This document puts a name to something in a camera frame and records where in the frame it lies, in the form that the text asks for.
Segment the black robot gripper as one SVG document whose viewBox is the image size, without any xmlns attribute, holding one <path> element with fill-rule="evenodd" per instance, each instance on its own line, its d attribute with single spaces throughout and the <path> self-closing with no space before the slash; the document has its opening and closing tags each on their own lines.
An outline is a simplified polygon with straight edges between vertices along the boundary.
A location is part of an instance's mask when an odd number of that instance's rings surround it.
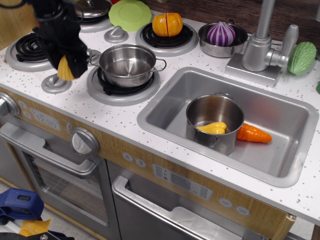
<svg viewBox="0 0 320 240">
<path fill-rule="evenodd" d="M 80 40 L 80 21 L 72 0 L 28 0 L 33 8 L 40 45 L 54 69 L 65 55 L 72 75 L 82 76 L 88 69 L 87 46 Z"/>
</svg>

